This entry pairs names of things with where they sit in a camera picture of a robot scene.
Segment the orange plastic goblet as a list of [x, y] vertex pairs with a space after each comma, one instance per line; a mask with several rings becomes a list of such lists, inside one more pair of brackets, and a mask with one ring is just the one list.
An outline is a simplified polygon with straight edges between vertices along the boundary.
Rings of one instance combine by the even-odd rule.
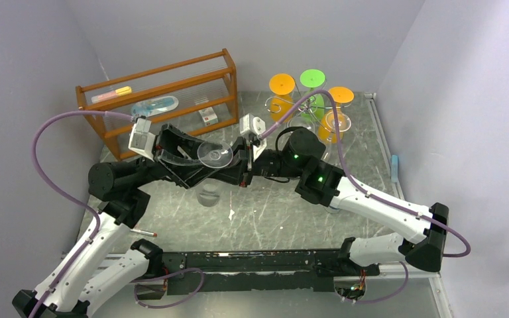
[[[355, 97], [354, 93], [349, 88], [342, 87], [342, 86], [332, 87], [328, 90], [328, 92], [331, 94], [331, 96], [334, 100], [334, 109], [329, 110], [329, 111], [333, 111], [335, 113], [335, 117], [337, 116], [338, 112], [342, 112], [342, 110], [341, 110], [342, 106], [350, 104]], [[341, 140], [338, 131], [337, 131], [337, 140]]]
[[274, 97], [270, 99], [268, 111], [273, 121], [281, 119], [293, 106], [292, 92], [296, 82], [289, 74], [281, 73], [271, 77], [268, 86]]

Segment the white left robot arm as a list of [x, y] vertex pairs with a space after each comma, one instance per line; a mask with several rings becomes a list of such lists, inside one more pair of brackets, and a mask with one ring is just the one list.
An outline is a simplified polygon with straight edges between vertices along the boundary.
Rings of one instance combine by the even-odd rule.
[[37, 287], [21, 290], [13, 307], [21, 317], [91, 317], [122, 287], [133, 283], [167, 280], [188, 272], [182, 268], [171, 272], [163, 259], [163, 250], [140, 239], [134, 242], [122, 259], [102, 271], [94, 272], [112, 245], [130, 232], [144, 215], [149, 194], [139, 186], [161, 180], [179, 181], [179, 176], [158, 160], [165, 150], [160, 141], [199, 142], [171, 125], [159, 134], [143, 132], [134, 125], [131, 144], [141, 157], [132, 162], [107, 162], [94, 165], [88, 173], [89, 193], [104, 202], [101, 211], [90, 208], [93, 221], [85, 234], [58, 267]]

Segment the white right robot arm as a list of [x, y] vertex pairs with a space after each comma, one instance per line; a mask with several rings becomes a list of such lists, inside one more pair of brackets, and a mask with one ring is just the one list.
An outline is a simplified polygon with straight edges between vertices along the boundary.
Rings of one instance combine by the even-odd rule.
[[237, 140], [233, 147], [210, 151], [213, 179], [246, 187], [255, 176], [296, 179], [295, 192], [308, 203], [356, 213], [392, 230], [374, 238], [347, 238], [338, 256], [344, 274], [385, 262], [404, 261], [425, 272], [438, 272], [445, 258], [449, 209], [436, 203], [414, 205], [378, 191], [332, 164], [321, 160], [325, 145], [303, 127], [288, 129], [290, 136], [280, 150], [254, 148]]

